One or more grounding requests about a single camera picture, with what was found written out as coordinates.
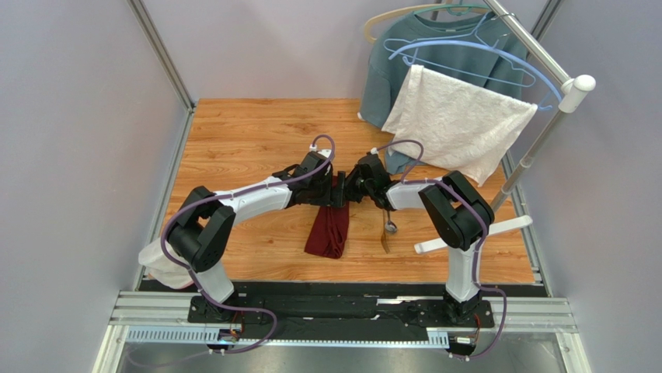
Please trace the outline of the silver metal spoon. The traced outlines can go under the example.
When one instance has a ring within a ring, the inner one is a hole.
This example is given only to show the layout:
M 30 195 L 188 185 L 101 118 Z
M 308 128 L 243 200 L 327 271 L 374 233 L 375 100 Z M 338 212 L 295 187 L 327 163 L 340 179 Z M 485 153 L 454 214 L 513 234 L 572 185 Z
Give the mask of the silver metal spoon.
M 387 234 L 395 234 L 398 231 L 398 228 L 391 217 L 390 211 L 384 212 L 384 229 Z

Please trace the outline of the dark red cloth napkin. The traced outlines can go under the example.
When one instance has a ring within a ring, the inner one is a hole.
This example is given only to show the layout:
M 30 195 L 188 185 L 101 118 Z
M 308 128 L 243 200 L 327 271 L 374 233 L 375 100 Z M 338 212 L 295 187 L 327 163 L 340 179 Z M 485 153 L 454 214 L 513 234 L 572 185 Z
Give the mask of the dark red cloth napkin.
M 350 205 L 345 201 L 338 182 L 343 182 L 345 172 L 332 178 L 330 188 L 321 197 L 313 198 L 309 204 L 319 206 L 304 252 L 307 254 L 339 259 L 347 242 Z

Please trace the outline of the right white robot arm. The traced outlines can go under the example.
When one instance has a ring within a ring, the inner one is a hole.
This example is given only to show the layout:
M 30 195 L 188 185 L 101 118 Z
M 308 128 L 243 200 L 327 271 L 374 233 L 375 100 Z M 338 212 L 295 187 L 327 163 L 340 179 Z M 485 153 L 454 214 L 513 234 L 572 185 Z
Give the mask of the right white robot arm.
M 448 279 L 442 314 L 459 324 L 473 317 L 482 301 L 479 254 L 494 222 L 486 200 L 459 171 L 437 179 L 391 179 L 376 154 L 361 158 L 344 181 L 347 201 L 370 198 L 383 211 L 423 209 L 447 245 Z

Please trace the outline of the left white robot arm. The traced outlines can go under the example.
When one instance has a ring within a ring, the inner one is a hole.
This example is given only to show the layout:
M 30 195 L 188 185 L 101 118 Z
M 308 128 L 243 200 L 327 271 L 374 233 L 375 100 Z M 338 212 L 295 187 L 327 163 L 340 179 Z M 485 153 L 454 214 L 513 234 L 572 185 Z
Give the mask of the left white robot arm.
M 271 211 L 331 204 L 333 157 L 331 149 L 311 148 L 301 163 L 261 182 L 219 193 L 195 188 L 168 220 L 159 240 L 162 254 L 190 275 L 210 305 L 241 312 L 226 305 L 235 291 L 222 263 L 232 229 Z

